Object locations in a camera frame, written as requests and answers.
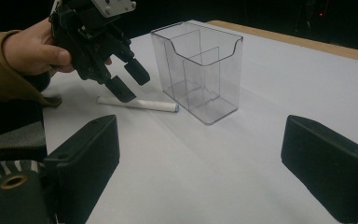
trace white marker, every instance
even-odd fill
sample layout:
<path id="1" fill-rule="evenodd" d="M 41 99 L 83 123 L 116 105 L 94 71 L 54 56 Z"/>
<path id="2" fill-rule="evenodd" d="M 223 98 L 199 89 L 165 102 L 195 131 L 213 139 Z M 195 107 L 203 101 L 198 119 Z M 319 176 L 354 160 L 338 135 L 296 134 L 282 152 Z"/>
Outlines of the white marker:
<path id="1" fill-rule="evenodd" d="M 145 100 L 131 100 L 128 103 L 123 103 L 116 97 L 110 96 L 98 96 L 97 102 L 105 105 L 123 105 L 129 107 L 136 107 L 142 109 L 160 110 L 167 112 L 177 112 L 179 110 L 179 104 L 158 102 L 158 101 L 145 101 Z"/>

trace clear plastic container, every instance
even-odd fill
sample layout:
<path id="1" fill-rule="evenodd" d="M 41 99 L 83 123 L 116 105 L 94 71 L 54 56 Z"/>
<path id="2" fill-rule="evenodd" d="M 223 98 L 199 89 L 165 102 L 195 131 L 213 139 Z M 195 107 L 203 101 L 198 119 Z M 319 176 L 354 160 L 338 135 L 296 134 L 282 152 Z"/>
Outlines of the clear plastic container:
<path id="1" fill-rule="evenodd" d="M 238 109 L 242 36 L 181 22 L 151 32 L 163 91 L 205 124 Z"/>

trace white tabletop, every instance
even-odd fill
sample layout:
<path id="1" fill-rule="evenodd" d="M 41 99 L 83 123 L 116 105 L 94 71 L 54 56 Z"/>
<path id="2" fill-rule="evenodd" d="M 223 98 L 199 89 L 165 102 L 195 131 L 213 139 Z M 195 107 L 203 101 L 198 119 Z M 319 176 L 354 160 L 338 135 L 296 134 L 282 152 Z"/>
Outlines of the white tabletop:
<path id="1" fill-rule="evenodd" d="M 120 164 L 88 223 L 337 223 L 282 164 L 282 139 L 294 114 L 358 144 L 358 61 L 230 32 L 244 37 L 240 107 L 212 126 L 182 108 L 99 105 L 110 91 L 75 72 L 52 79 L 44 94 L 63 103 L 44 110 L 49 152 L 90 120 L 117 116 Z M 134 38 L 131 49 L 150 82 L 138 86 L 116 58 L 109 70 L 138 99 L 170 102 L 150 35 Z"/>

